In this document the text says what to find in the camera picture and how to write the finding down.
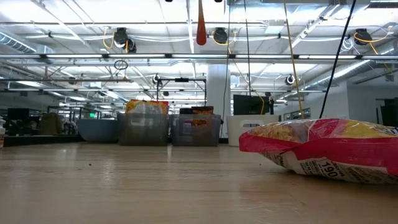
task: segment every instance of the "white bin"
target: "white bin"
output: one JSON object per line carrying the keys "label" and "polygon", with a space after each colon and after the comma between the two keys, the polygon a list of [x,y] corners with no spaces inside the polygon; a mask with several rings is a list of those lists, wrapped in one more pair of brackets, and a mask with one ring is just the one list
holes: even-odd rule
{"label": "white bin", "polygon": [[279,122],[279,115],[235,115],[227,117],[228,144],[239,146],[239,137],[256,126]]}

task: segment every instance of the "table surface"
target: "table surface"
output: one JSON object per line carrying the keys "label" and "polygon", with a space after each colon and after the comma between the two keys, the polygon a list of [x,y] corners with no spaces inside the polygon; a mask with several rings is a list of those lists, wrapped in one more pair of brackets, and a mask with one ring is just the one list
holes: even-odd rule
{"label": "table surface", "polygon": [[297,175],[236,147],[0,151],[0,223],[397,223],[398,185]]}

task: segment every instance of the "clear plastic bin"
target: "clear plastic bin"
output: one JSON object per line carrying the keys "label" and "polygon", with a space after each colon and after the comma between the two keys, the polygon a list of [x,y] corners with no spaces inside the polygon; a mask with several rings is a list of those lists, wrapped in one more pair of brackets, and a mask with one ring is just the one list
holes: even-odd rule
{"label": "clear plastic bin", "polygon": [[119,145],[166,146],[169,139],[167,114],[125,114],[118,116]]}
{"label": "clear plastic bin", "polygon": [[175,146],[217,146],[220,115],[174,114],[171,116],[172,143]]}

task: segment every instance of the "black cable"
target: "black cable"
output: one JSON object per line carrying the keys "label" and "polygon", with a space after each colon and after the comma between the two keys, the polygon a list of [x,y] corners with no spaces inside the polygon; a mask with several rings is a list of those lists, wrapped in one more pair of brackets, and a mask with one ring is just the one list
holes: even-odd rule
{"label": "black cable", "polygon": [[325,106],[326,106],[326,101],[328,99],[328,94],[329,94],[329,90],[331,87],[331,83],[333,82],[333,77],[335,76],[335,71],[336,71],[336,66],[337,66],[337,61],[338,61],[338,56],[340,54],[340,50],[341,50],[341,46],[343,45],[344,39],[346,37],[346,33],[347,33],[347,28],[349,25],[349,22],[351,20],[351,17],[353,16],[353,12],[354,12],[354,8],[355,8],[355,3],[356,0],[353,0],[353,4],[351,6],[351,10],[349,11],[349,16],[347,18],[347,22],[346,25],[344,26],[344,31],[343,31],[343,35],[341,36],[341,40],[340,40],[340,44],[337,48],[337,53],[336,53],[336,58],[335,58],[335,62],[333,64],[333,69],[331,70],[331,75],[330,75],[330,79],[329,79],[329,84],[328,84],[328,88],[326,89],[326,93],[325,93],[325,97],[323,99],[323,104],[322,104],[322,109],[321,109],[321,113],[319,115],[319,119],[322,119],[323,116],[323,112],[325,110]]}
{"label": "black cable", "polygon": [[248,15],[246,14],[246,0],[244,0],[244,17],[246,20],[246,38],[247,38],[247,44],[248,44],[248,76],[249,76],[249,96],[251,96],[251,78],[250,78],[250,50],[249,50],[249,26],[248,26]]}
{"label": "black cable", "polygon": [[[221,117],[221,120],[224,120],[224,116],[225,116],[225,94],[226,94],[226,88],[228,85],[228,69],[229,69],[229,28],[231,27],[231,1],[229,1],[228,4],[229,7],[229,14],[228,14],[228,41],[226,44],[226,54],[227,54],[227,58],[226,58],[226,71],[225,71],[225,87],[224,87],[224,98],[223,98],[223,116]],[[221,138],[223,137],[223,128],[224,128],[224,123],[222,122],[221,124]]]}

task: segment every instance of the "white column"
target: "white column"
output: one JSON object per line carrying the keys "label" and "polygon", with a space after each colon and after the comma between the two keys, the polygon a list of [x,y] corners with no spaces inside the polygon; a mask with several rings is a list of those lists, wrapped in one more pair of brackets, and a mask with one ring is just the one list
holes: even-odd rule
{"label": "white column", "polygon": [[222,138],[227,138],[226,118],[231,115],[231,81],[227,65],[208,66],[207,105],[214,106],[214,114],[221,115],[221,119],[224,121]]}

